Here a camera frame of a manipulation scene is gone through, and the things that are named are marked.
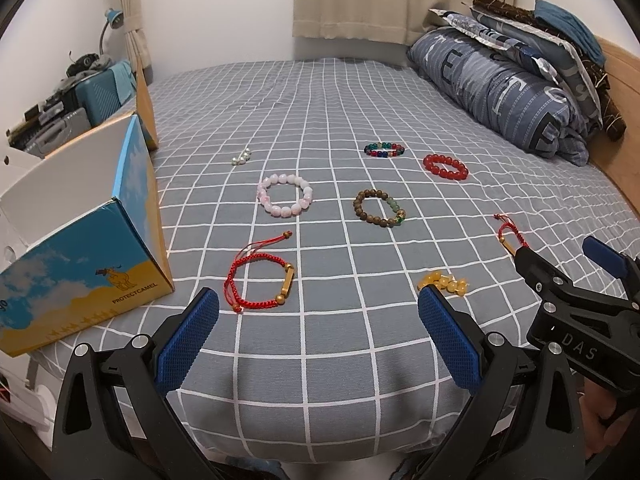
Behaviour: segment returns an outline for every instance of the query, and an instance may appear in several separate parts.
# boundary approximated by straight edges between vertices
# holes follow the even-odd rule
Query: red braided cord
[[[503,224],[500,226],[500,229],[498,229],[498,238],[502,238],[502,231],[504,231],[505,228],[508,228],[511,231],[513,231],[513,234],[516,235],[516,238],[518,239],[518,241],[523,247],[529,247],[529,244],[527,244],[526,240],[524,239],[524,236],[522,236],[520,231],[518,231],[516,224],[513,223],[513,220],[511,220],[511,218],[509,218],[507,215],[502,215],[500,213],[496,213],[494,215],[494,218],[497,220],[502,220],[503,222]]]
[[[262,240],[260,242],[251,242],[245,245],[244,248],[242,248],[240,251],[238,251],[238,254],[236,254],[233,262],[231,263],[231,268],[229,269],[229,273],[226,276],[225,284],[223,286],[223,289],[225,292],[225,300],[232,307],[234,312],[242,312],[241,307],[251,308],[251,309],[260,309],[260,308],[271,308],[274,306],[278,306],[278,302],[276,300],[247,301],[243,299],[238,293],[238,289],[236,288],[236,284],[234,283],[234,277],[236,275],[236,270],[238,270],[238,267],[241,267],[252,260],[269,260],[271,262],[280,264],[281,266],[284,267],[287,263],[282,258],[273,256],[273,254],[269,254],[269,253],[258,253],[257,251],[266,245],[274,244],[276,242],[289,238],[291,235],[292,235],[291,231],[286,231],[285,233],[275,238],[269,238],[268,240]],[[249,251],[248,254],[246,254],[245,256],[239,257],[245,250],[247,250],[252,245],[257,245],[257,247]]]

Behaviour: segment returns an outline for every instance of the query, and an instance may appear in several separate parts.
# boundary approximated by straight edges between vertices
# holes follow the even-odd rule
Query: gray suitcase
[[[24,149],[31,155],[44,158],[60,146],[75,139],[91,129],[89,119],[84,108],[78,108],[75,112],[55,121],[51,126],[43,129]]]

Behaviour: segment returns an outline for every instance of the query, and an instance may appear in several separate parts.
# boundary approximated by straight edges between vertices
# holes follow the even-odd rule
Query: human hand
[[[616,397],[585,378],[584,395],[580,398],[586,457],[600,453],[607,446],[615,446],[625,434],[637,410],[630,410],[605,428],[600,419],[607,420],[616,409]]]

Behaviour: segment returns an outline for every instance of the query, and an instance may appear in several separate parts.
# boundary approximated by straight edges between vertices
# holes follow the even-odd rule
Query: camel illustration
[[[117,267],[108,267],[106,269],[98,269],[95,271],[95,275],[101,275],[107,278],[107,281],[111,285],[116,286],[120,290],[129,290],[136,286],[135,283],[129,281],[129,275],[126,272],[118,272],[115,269],[119,269],[121,265]]]

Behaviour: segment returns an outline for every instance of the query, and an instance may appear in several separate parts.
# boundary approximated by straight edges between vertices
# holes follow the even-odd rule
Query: blue gripper pad
[[[446,300],[440,299],[431,287],[423,287],[418,296],[418,316],[444,359],[454,382],[475,395],[482,380],[480,356],[450,314],[449,309],[453,310],[452,307],[444,305],[443,301]]]
[[[197,295],[187,309],[191,309],[190,312],[158,355],[155,384],[156,391],[162,397],[180,388],[218,321],[218,295],[207,289]]]
[[[611,276],[622,280],[626,278],[625,259],[607,244],[593,236],[587,236],[582,242],[582,252],[593,263],[601,266]]]

